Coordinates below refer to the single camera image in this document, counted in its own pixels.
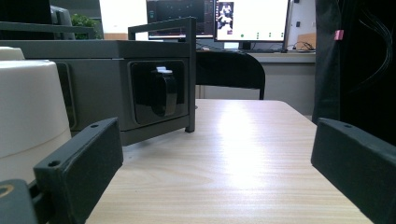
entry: white cylinder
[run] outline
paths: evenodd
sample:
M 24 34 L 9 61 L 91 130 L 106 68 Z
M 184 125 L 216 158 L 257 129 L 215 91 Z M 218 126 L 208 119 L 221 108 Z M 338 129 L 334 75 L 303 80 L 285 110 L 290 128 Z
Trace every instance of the white cylinder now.
M 24 56 L 21 49 L 0 47 L 0 61 L 23 60 Z
M 33 167 L 71 138 L 56 64 L 0 62 L 0 181 Z

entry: screw hole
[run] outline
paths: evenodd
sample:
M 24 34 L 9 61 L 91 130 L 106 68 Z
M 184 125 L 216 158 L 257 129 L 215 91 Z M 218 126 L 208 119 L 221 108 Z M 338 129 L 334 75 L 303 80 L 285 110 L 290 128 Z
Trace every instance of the screw hole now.
M 54 166 L 57 166 L 59 164 L 61 164 L 60 161 L 52 161 L 52 162 L 49 163 L 49 167 L 54 167 Z
M 14 186 L 12 185 L 3 185 L 0 186 L 0 198 L 3 198 L 4 196 L 8 195 L 12 190 L 14 190 Z

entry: chair backrest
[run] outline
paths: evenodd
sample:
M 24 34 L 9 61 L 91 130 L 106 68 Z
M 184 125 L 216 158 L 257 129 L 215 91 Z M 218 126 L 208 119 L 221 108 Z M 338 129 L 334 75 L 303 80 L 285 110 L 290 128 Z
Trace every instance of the chair backrest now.
M 265 72 L 253 56 L 239 51 L 197 50 L 196 85 L 260 90 L 264 99 Z

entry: potted plant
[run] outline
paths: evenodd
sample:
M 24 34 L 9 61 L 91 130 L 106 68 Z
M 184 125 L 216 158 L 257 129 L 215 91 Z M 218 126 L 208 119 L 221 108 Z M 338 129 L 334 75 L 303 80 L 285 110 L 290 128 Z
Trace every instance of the potted plant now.
M 96 25 L 98 21 L 93 20 L 87 16 L 80 15 L 80 14 L 74 14 L 72 15 L 72 25 L 73 26 L 83 26 L 83 27 L 92 27 L 93 30 L 95 31 L 95 38 L 96 39 L 102 39 L 100 34 L 98 34 Z M 76 39 L 88 39 L 87 34 L 75 34 Z

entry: desk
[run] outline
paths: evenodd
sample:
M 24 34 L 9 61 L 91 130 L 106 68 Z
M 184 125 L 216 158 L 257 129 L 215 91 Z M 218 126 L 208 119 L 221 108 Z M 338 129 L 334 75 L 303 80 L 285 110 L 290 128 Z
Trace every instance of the desk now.
M 196 129 L 125 147 L 87 223 L 370 223 L 310 162 L 316 126 L 279 101 L 196 101 Z

